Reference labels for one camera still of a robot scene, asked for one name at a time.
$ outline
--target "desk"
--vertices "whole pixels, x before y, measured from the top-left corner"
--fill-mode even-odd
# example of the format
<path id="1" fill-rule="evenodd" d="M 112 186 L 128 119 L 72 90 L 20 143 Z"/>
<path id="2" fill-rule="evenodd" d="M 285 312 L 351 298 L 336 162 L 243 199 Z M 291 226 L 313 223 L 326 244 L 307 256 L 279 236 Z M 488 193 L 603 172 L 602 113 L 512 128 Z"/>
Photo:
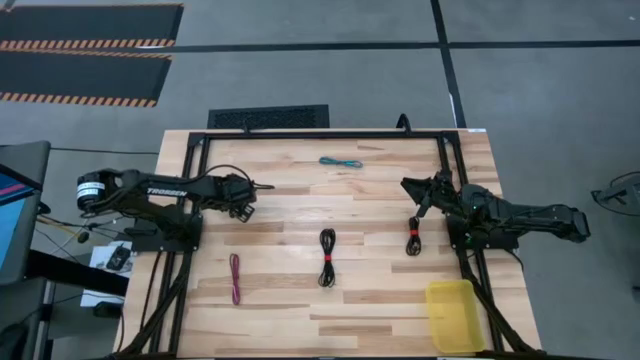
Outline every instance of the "desk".
<path id="1" fill-rule="evenodd" d="M 469 182 L 501 194 L 487 134 L 460 130 L 459 135 Z M 157 173 L 181 174 L 188 137 L 188 131 L 165 133 Z M 321 156 L 360 160 L 364 168 L 320 165 Z M 448 156 L 457 179 L 452 151 Z M 223 163 L 276 190 L 259 192 L 246 224 L 203 212 L 178 357 L 438 355 L 424 290 L 431 281 L 459 279 L 460 270 L 444 216 L 436 209 L 420 225 L 422 253 L 405 254 L 407 221 L 417 207 L 400 186 L 403 176 L 426 178 L 440 169 L 435 140 L 213 140 L 206 167 Z M 324 262 L 318 235 L 326 227 L 337 232 L 337 281 L 331 289 L 317 284 Z M 239 307 L 231 302 L 230 253 L 240 256 Z M 145 253 L 135 260 L 124 307 L 125 344 L 138 332 L 155 258 Z M 504 251 L 487 251 L 486 258 L 496 305 L 525 341 L 539 347 L 520 265 Z M 148 314 L 161 272 L 159 266 Z M 486 330 L 486 315 L 478 309 Z M 167 349 L 172 315 L 170 310 L 165 317 L 160 350 Z M 488 330 L 485 341 L 490 347 Z"/>

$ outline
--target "wooden table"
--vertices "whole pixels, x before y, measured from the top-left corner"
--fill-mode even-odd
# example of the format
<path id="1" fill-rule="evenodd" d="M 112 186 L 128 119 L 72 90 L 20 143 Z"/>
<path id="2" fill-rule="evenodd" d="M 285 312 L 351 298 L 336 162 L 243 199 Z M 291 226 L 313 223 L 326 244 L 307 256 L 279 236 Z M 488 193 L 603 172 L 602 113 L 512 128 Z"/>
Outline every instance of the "wooden table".
<path id="1" fill-rule="evenodd" d="M 188 134 L 165 133 L 157 173 L 180 175 Z M 487 133 L 460 130 L 460 138 L 469 181 L 500 195 Z M 365 165 L 323 166 L 321 156 Z M 431 281 L 459 279 L 460 270 L 437 209 L 421 222 L 422 253 L 405 254 L 408 219 L 417 208 L 400 186 L 404 176 L 426 178 L 440 169 L 435 140 L 215 140 L 208 159 L 207 167 L 233 164 L 276 190 L 259 192 L 246 224 L 203 212 L 178 357 L 438 355 L 424 291 Z M 196 160 L 191 176 L 197 166 Z M 324 263 L 318 235 L 328 227 L 337 232 L 337 281 L 330 289 L 317 284 Z M 241 261 L 241 306 L 231 302 L 231 253 Z M 504 251 L 487 251 L 486 257 L 498 308 L 525 341 L 539 347 L 520 265 Z M 135 260 L 124 308 L 125 345 L 138 332 L 154 260 L 153 253 Z M 160 264 L 148 314 L 157 301 L 163 259 Z M 478 310 L 490 348 L 486 315 L 479 304 Z M 161 350 L 167 349 L 172 315 L 170 309 Z"/>

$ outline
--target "cable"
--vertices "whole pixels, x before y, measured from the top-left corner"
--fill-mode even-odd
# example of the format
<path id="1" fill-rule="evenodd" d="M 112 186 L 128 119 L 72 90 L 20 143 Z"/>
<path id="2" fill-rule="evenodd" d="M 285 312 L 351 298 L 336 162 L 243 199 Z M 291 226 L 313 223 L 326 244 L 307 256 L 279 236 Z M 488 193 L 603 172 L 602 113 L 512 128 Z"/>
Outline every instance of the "cable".
<path id="1" fill-rule="evenodd" d="M 527 215 L 528 217 L 530 217 L 531 215 L 535 214 L 535 213 L 539 213 L 539 212 L 543 212 L 543 211 L 547 211 L 549 209 L 552 209 L 554 207 L 564 207 L 569 209 L 569 211 L 572 211 L 570 207 L 568 207 L 565 204 L 553 204 L 553 205 L 548 205 L 548 206 L 544 206 L 538 209 L 528 209 L 528 210 L 524 210 L 515 214 L 511 214 L 511 216 L 509 216 L 508 218 L 504 219 L 503 221 L 499 222 L 498 224 L 494 225 L 491 227 L 491 229 L 488 230 L 488 233 L 491 233 L 494 229 L 503 226 L 504 224 L 513 221 L 517 216 L 522 216 L 522 215 Z"/>
<path id="2" fill-rule="evenodd" d="M 331 252 L 336 244 L 336 232 L 333 229 L 324 229 L 320 233 L 320 245 L 324 251 L 324 268 L 318 277 L 318 285 L 332 287 L 336 283 L 336 274 L 331 264 Z"/>
<path id="3" fill-rule="evenodd" d="M 409 218 L 409 241 L 407 241 L 407 255 L 417 256 L 422 251 L 422 241 L 418 228 L 420 227 L 420 218 L 413 216 Z"/>
<path id="4" fill-rule="evenodd" d="M 231 290 L 231 299 L 233 305 L 240 305 L 240 257 L 236 254 L 229 255 L 229 266 L 231 267 L 231 277 L 233 278 L 233 290 Z"/>
<path id="5" fill-rule="evenodd" d="M 120 322 L 122 326 L 120 327 L 120 343 L 118 344 L 118 352 L 122 350 L 122 342 L 124 341 L 124 308 L 120 309 Z"/>
<path id="6" fill-rule="evenodd" d="M 629 175 L 636 175 L 636 174 L 640 174 L 640 171 L 631 171 L 631 172 L 628 172 L 626 174 L 622 174 L 622 175 L 614 178 L 613 180 L 609 181 L 609 187 L 613 187 L 613 183 L 618 181 L 618 180 L 620 180 L 620 179 L 622 179 L 622 178 L 625 178 L 625 177 L 627 177 Z"/>
<path id="7" fill-rule="evenodd" d="M 20 320 L 19 322 L 17 322 L 17 324 L 22 324 L 25 320 L 27 320 L 31 315 L 35 314 L 36 312 L 42 310 L 44 307 L 46 306 L 51 306 L 51 305 L 55 305 L 55 304 L 59 304 L 65 301 L 69 301 L 69 300 L 73 300 L 76 298 L 79 298 L 81 296 L 93 296 L 93 297 L 97 297 L 97 298 L 103 298 L 103 299 L 118 299 L 118 300 L 122 300 L 122 297 L 120 296 L 102 296 L 102 295 L 94 295 L 94 294 L 78 294 L 78 295 L 74 295 L 71 297 L 68 297 L 66 299 L 62 299 L 62 300 L 58 300 L 58 301 L 54 301 L 52 303 L 49 304 L 43 304 L 42 306 L 39 306 L 37 309 L 33 310 L 32 312 L 30 312 L 29 314 L 27 314 L 27 316 L 25 316 L 22 320 Z"/>
<path id="8" fill-rule="evenodd" d="M 231 169 L 234 169 L 234 170 L 238 171 L 239 173 L 244 175 L 244 178 L 247 179 L 247 181 L 251 182 L 251 178 L 249 177 L 249 175 L 244 170 L 240 169 L 239 167 L 234 166 L 234 165 L 229 165 L 229 164 L 220 164 L 220 165 L 215 165 L 215 166 L 212 166 L 212 167 L 208 168 L 202 174 L 200 174 L 200 175 L 198 175 L 198 176 L 196 176 L 194 178 L 184 179 L 184 181 L 181 181 L 180 183 L 181 184 L 190 184 L 190 183 L 192 183 L 194 181 L 198 181 L 198 180 L 204 178 L 205 176 L 207 176 L 210 172 L 212 172 L 215 169 L 225 168 L 225 167 L 226 168 L 231 168 Z"/>
<path id="9" fill-rule="evenodd" d="M 506 251 L 507 253 L 509 253 L 511 256 L 513 256 L 514 259 L 518 260 L 518 262 L 520 263 L 520 267 L 522 268 L 522 272 L 524 272 L 524 263 L 522 263 L 522 260 L 520 259 L 520 257 L 518 255 L 516 255 L 516 253 L 514 253 L 511 250 L 508 249 L 504 249 L 504 251 Z"/>
<path id="10" fill-rule="evenodd" d="M 84 219 L 84 225 L 87 224 L 87 222 L 89 222 L 89 219 Z M 79 228 L 73 235 L 69 236 L 67 238 L 67 240 L 65 240 L 62 245 L 60 245 L 60 248 L 64 249 L 67 244 L 69 244 L 69 242 L 71 242 L 71 240 L 76 239 L 78 237 L 78 235 L 82 232 L 83 228 Z M 53 252 L 49 253 L 49 255 L 55 255 L 58 251 L 60 251 L 60 249 L 55 249 Z"/>
<path id="11" fill-rule="evenodd" d="M 147 288 L 147 296 L 144 299 L 144 307 L 142 308 L 142 317 L 140 318 L 140 331 L 144 326 L 144 318 L 147 315 L 147 307 L 149 306 L 149 298 L 151 298 L 151 289 L 153 288 L 153 281 L 156 278 L 156 270 L 158 269 L 158 261 L 160 261 L 161 252 L 156 255 L 156 260 L 153 262 L 153 268 L 151 268 L 151 279 L 149 279 L 149 287 Z"/>
<path id="12" fill-rule="evenodd" d="M 355 169 L 361 169 L 364 166 L 364 164 L 358 160 L 336 160 L 328 156 L 321 157 L 318 162 L 322 165 L 344 165 Z"/>
<path id="13" fill-rule="evenodd" d="M 75 262 L 77 262 L 78 264 L 82 264 L 80 261 L 78 261 L 78 259 L 76 259 L 73 255 L 71 255 L 67 250 L 63 249 L 60 245 L 58 245 L 58 243 L 56 243 L 55 241 L 53 241 L 53 239 L 45 234 L 44 232 L 40 231 L 38 228 L 33 228 L 33 230 L 39 232 L 40 234 L 42 234 L 44 237 L 46 237 L 49 241 L 51 241 L 51 243 L 55 246 L 58 247 L 58 249 L 62 250 L 65 254 L 69 255 L 70 258 L 72 258 Z"/>
<path id="14" fill-rule="evenodd" d="M 596 190 L 596 191 L 592 191 L 591 192 L 591 197 L 593 197 L 593 201 L 598 204 L 598 206 L 600 206 L 601 208 L 607 210 L 607 211 L 611 211 L 612 213 L 615 214 L 620 214 L 620 215 L 625 215 L 625 216 L 632 216 L 632 217 L 640 217 L 640 214 L 633 214 L 633 213 L 628 213 L 628 212 L 624 212 L 624 211 L 620 211 L 620 210 L 616 210 L 616 209 L 612 209 L 608 206 L 605 206 L 604 204 L 602 204 L 600 201 L 598 201 L 598 194 L 600 194 L 602 191 Z"/>
<path id="15" fill-rule="evenodd" d="M 107 235 L 107 234 L 105 234 L 105 233 L 103 233 L 101 231 L 96 231 L 96 229 L 100 229 L 102 231 L 111 231 L 111 232 L 113 232 L 115 234 L 126 235 L 126 234 L 122 233 L 121 231 L 117 231 L 117 230 L 113 230 L 113 229 L 107 229 L 107 228 L 103 228 L 102 227 L 102 226 L 105 226 L 105 225 L 108 225 L 108 224 L 113 224 L 114 221 L 118 221 L 118 220 L 124 218 L 124 216 L 120 216 L 120 217 L 114 218 L 114 219 L 112 219 L 110 221 L 103 222 L 103 223 L 90 223 L 90 224 L 87 224 L 89 218 L 85 218 L 85 222 L 82 225 L 73 224 L 73 223 L 69 223 L 69 222 L 66 222 L 66 221 L 60 221 L 60 220 L 57 220 L 57 219 L 54 219 L 52 217 L 49 217 L 49 216 L 46 216 L 46 215 L 42 215 L 42 214 L 38 215 L 38 216 L 40 216 L 41 218 L 44 218 L 45 220 L 50 221 L 51 223 L 47 223 L 46 221 L 43 221 L 42 219 L 38 219 L 38 221 L 47 223 L 47 225 L 50 225 L 50 226 L 58 227 L 61 230 L 66 231 L 66 232 L 70 232 L 70 230 L 62 229 L 61 226 L 77 227 L 77 228 L 85 229 L 87 231 L 96 233 L 98 235 L 102 235 L 102 236 L 104 236 L 104 237 L 106 237 L 108 239 L 111 239 L 111 240 L 116 240 L 116 238 L 113 237 L 113 236 Z"/>
<path id="16" fill-rule="evenodd" d="M 153 151 L 117 151 L 117 150 L 98 150 L 98 149 L 75 149 L 75 148 L 62 148 L 62 147 L 52 147 L 51 150 L 101 153 L 101 154 L 118 154 L 118 155 L 159 155 L 159 153 L 153 152 Z"/>

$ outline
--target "pink cable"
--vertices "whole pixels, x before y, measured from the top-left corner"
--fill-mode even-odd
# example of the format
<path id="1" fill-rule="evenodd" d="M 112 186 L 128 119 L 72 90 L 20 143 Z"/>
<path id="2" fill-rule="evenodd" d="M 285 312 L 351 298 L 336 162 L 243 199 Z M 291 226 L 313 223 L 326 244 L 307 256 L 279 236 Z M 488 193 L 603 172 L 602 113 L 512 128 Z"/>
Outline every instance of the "pink cable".
<path id="1" fill-rule="evenodd" d="M 231 266 L 231 277 L 233 278 L 231 298 L 234 305 L 240 305 L 240 285 L 238 285 L 238 280 L 240 279 L 240 257 L 236 254 L 231 254 L 229 256 L 229 266 Z"/>

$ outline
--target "teal cable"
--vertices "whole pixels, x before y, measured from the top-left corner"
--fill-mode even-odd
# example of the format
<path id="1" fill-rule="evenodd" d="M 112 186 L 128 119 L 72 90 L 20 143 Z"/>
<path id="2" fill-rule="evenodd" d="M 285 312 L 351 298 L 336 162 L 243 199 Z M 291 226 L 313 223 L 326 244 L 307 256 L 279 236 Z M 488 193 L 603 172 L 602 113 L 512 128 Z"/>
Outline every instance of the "teal cable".
<path id="1" fill-rule="evenodd" d="M 364 164 L 362 164 L 360 161 L 358 160 L 336 160 L 327 156 L 323 156 L 320 158 L 320 164 L 322 165 L 344 165 L 346 167 L 352 167 L 352 168 L 356 168 L 356 169 L 360 169 L 364 166 Z"/>

